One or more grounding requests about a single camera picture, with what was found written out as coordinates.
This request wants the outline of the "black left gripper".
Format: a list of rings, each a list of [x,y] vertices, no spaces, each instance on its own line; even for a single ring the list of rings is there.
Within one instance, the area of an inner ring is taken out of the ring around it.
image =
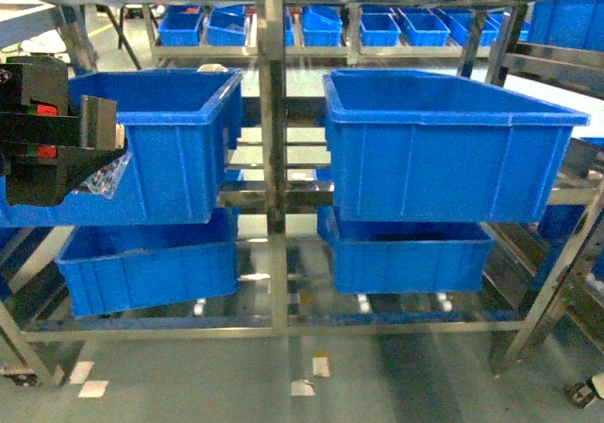
[[[48,56],[1,64],[1,176],[10,206],[57,206],[86,178],[121,158],[117,104],[83,94]]]

